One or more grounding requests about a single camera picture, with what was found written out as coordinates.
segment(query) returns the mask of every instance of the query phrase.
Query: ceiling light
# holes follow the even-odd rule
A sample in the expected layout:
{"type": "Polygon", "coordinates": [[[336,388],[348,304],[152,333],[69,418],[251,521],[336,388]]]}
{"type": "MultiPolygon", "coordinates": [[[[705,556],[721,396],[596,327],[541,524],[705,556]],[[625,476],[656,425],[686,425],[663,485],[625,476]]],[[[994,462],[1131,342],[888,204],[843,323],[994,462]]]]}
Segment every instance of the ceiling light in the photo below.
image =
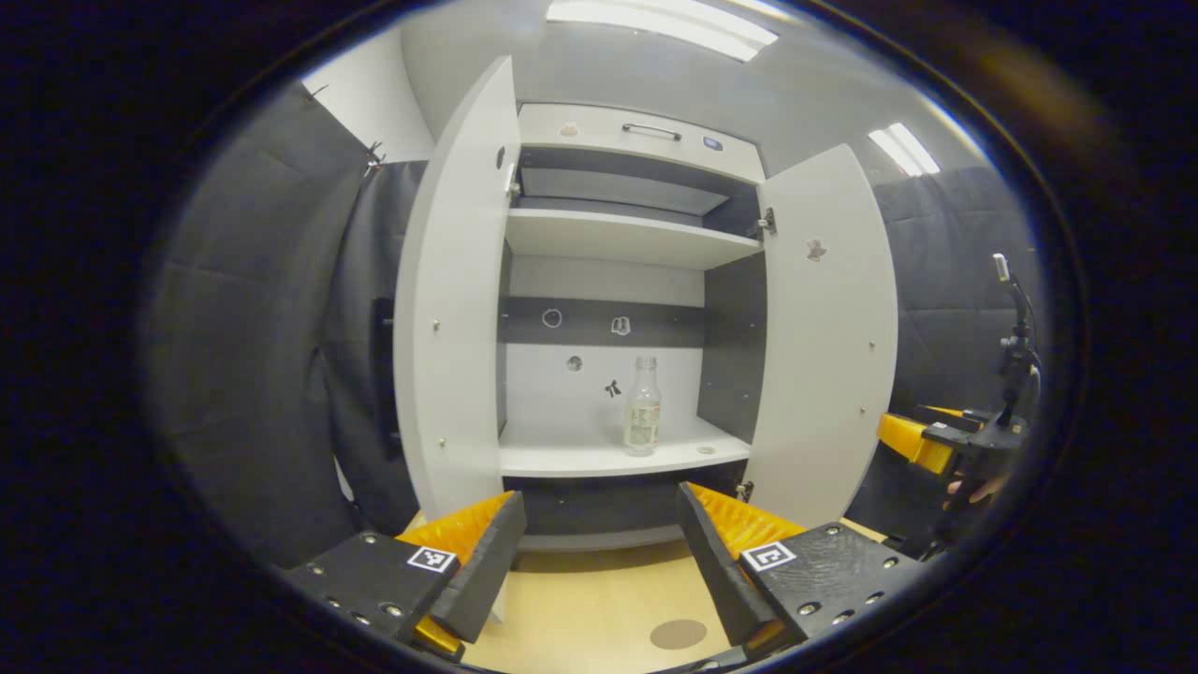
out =
{"type": "Polygon", "coordinates": [[[694,0],[555,0],[547,22],[646,30],[748,61],[778,40],[760,25],[694,0]]]}
{"type": "Polygon", "coordinates": [[[870,140],[882,147],[882,151],[890,154],[890,158],[898,164],[898,168],[903,170],[907,175],[924,175],[924,171],[919,169],[915,164],[915,159],[910,158],[910,154],[903,151],[903,148],[884,130],[871,130],[870,140]]]}
{"type": "Polygon", "coordinates": [[[895,136],[898,142],[902,144],[903,148],[907,150],[912,157],[919,163],[919,168],[924,169],[924,172],[940,172],[940,166],[936,165],[932,156],[927,153],[927,150],[920,145],[919,140],[912,135],[910,130],[902,122],[890,125],[890,134],[895,136]]]}

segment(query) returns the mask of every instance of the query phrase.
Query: circular floor marker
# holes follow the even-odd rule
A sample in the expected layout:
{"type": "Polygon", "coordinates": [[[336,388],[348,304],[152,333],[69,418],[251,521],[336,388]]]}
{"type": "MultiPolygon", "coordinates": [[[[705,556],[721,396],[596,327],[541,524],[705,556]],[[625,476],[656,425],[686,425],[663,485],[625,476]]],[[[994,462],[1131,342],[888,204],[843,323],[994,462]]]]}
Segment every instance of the circular floor marker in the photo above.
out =
{"type": "Polygon", "coordinates": [[[697,620],[671,620],[653,629],[649,640],[659,649],[678,650],[703,640],[707,627],[697,620]]]}

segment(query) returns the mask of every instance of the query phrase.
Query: sticker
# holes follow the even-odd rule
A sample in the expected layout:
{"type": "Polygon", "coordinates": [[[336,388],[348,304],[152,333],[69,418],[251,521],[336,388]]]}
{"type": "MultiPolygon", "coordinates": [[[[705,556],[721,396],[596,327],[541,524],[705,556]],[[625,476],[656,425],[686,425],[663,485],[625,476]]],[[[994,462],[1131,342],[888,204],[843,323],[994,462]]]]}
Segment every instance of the sticker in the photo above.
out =
{"type": "Polygon", "coordinates": [[[757,571],[774,569],[794,559],[794,553],[788,551],[782,544],[776,542],[752,548],[740,554],[745,555],[749,564],[757,571]]]}
{"type": "Polygon", "coordinates": [[[453,558],[458,555],[453,553],[447,553],[444,551],[437,551],[434,548],[422,547],[416,551],[412,559],[407,560],[407,564],[412,566],[419,566],[420,569],[428,569],[429,571],[436,571],[437,573],[444,572],[453,561],[453,558]]]}

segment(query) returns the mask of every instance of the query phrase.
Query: cabinet door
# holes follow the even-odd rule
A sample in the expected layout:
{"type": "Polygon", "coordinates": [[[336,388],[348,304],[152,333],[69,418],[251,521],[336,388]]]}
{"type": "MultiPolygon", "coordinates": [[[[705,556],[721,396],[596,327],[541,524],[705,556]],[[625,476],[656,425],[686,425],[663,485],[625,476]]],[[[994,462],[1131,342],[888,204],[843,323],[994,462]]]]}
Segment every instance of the cabinet door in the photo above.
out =
{"type": "Polygon", "coordinates": [[[429,521],[502,490],[497,299],[519,157],[512,59],[502,56],[458,104],[429,159],[395,281],[395,407],[429,521]]]}
{"type": "Polygon", "coordinates": [[[745,478],[752,504],[803,527],[845,515],[894,384],[890,243],[847,145],[757,188],[764,232],[766,372],[745,478]]]}

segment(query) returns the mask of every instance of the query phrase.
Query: wooden floor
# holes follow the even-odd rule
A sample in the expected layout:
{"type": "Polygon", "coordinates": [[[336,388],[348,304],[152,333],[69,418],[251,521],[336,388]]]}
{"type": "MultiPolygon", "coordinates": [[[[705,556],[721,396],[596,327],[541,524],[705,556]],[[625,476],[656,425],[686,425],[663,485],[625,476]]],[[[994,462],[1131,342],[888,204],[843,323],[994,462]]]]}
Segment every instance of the wooden floor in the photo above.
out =
{"type": "MultiPolygon", "coordinates": [[[[420,523],[417,516],[412,526],[420,523]]],[[[477,643],[466,644],[464,663],[509,674],[641,674],[730,648],[684,541],[597,553],[524,553],[503,594],[503,621],[488,621],[477,643]],[[670,620],[696,620],[707,634],[689,648],[658,648],[649,634],[670,620]]]]}

